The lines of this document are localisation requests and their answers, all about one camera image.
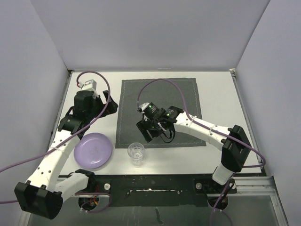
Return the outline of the clear drinking glass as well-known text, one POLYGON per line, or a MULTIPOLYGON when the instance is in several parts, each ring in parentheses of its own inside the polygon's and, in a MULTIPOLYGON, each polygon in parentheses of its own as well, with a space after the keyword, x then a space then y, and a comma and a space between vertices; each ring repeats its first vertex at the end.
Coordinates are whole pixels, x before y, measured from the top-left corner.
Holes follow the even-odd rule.
POLYGON ((141 165, 143 162, 145 149, 140 143, 132 143, 127 149, 127 153, 134 165, 141 165))

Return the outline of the grey cloth napkin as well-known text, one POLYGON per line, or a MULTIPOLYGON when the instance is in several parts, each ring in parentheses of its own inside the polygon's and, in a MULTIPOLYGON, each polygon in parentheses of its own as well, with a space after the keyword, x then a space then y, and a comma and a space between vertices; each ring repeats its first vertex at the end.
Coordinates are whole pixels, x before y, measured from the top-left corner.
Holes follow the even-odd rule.
POLYGON ((115 147, 128 148, 132 143, 145 148, 206 146, 205 141, 174 130, 170 119, 176 108, 187 108, 190 115, 202 118, 196 79, 123 80, 115 147))

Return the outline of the purple plate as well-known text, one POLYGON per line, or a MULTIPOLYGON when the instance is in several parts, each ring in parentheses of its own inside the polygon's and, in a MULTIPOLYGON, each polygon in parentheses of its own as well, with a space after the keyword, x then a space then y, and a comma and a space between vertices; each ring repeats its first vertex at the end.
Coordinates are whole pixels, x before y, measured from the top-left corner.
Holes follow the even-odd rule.
POLYGON ((85 135, 75 146, 73 156, 76 163, 85 169, 103 166, 112 154, 110 139, 101 133, 85 135))

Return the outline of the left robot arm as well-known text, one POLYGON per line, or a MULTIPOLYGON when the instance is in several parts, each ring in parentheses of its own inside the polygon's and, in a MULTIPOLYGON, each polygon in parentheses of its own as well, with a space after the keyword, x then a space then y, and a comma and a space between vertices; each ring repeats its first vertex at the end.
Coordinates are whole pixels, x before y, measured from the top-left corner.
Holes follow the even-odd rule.
POLYGON ((54 219, 63 202, 77 192, 86 194, 96 191, 93 172, 78 169, 66 182, 57 183, 60 172, 75 146, 84 137, 92 122, 98 118, 117 112, 118 105, 110 92, 103 92, 103 103, 95 91, 81 90, 74 97, 74 105, 61 119, 51 147, 37 169, 26 180, 19 182, 14 189, 17 201, 23 211, 54 219))

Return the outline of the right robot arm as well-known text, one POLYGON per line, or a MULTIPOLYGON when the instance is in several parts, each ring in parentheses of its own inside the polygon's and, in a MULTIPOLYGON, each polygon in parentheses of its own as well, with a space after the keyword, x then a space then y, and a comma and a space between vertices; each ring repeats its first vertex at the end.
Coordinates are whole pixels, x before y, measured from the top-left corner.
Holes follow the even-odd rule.
POLYGON ((158 108, 152 102, 138 107, 142 119, 136 124, 147 142, 171 132, 173 140, 176 132, 187 134, 205 141, 221 151, 221 162, 209 180, 209 187, 218 193, 226 187, 226 182, 242 170, 250 153, 250 142, 241 126, 233 128, 214 125, 171 106, 167 110, 158 108))

